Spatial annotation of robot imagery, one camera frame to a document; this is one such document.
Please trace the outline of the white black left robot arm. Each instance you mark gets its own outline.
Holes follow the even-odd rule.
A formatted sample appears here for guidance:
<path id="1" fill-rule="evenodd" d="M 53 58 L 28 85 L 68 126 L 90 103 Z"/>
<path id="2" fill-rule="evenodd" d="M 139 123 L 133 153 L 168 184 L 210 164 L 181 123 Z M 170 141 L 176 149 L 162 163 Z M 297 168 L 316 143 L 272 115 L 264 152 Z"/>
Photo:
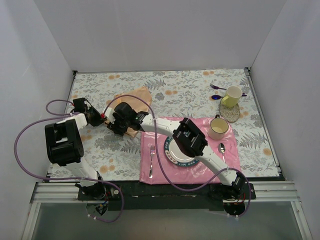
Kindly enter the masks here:
<path id="1" fill-rule="evenodd" d="M 101 175 L 84 159 L 80 130 L 87 125 L 97 127 L 104 121 L 86 98 L 74 99 L 73 106 L 76 115 L 44 127 L 47 156 L 52 164 L 65 167 L 79 178 L 76 186 L 86 196 L 101 200 L 106 196 L 106 187 L 99 182 Z"/>

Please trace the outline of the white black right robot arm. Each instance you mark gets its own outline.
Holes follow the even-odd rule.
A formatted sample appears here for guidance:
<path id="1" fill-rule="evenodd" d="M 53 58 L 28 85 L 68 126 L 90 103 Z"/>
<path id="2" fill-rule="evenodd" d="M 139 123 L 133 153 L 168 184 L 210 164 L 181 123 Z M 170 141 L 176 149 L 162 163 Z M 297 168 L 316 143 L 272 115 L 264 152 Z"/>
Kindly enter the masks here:
<path id="1" fill-rule="evenodd" d="M 154 112 L 136 112 L 126 102 L 115 108 L 107 106 L 101 114 L 107 120 L 107 127 L 115 134 L 123 135 L 128 128 L 141 132 L 153 132 L 172 138 L 179 150 L 188 157 L 203 163 L 212 173 L 212 179 L 219 178 L 218 193 L 223 199 L 237 199 L 245 192 L 246 177 L 238 169 L 228 166 L 209 145 L 205 134 L 189 118 L 168 120 L 156 118 Z"/>

